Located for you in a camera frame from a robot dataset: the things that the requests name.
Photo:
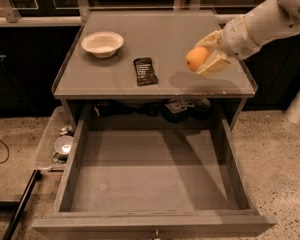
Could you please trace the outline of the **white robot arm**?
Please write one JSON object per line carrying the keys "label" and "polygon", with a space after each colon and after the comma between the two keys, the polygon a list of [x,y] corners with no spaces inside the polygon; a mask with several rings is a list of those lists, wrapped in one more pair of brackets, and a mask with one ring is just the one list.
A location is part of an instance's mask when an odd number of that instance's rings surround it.
{"label": "white robot arm", "polygon": [[197,45],[210,54],[189,69],[203,77],[220,72],[235,60],[246,59],[267,43],[300,34],[300,0],[266,0],[231,19]]}

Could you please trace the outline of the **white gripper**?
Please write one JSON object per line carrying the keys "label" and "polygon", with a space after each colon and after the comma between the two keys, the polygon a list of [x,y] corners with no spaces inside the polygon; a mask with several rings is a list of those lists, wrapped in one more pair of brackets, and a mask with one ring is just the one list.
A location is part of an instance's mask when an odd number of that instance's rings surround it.
{"label": "white gripper", "polygon": [[195,44],[195,47],[205,47],[214,50],[204,64],[195,73],[208,77],[227,69],[234,58],[244,60],[259,52],[258,45],[246,26],[244,16],[230,20],[221,30],[215,30]]}

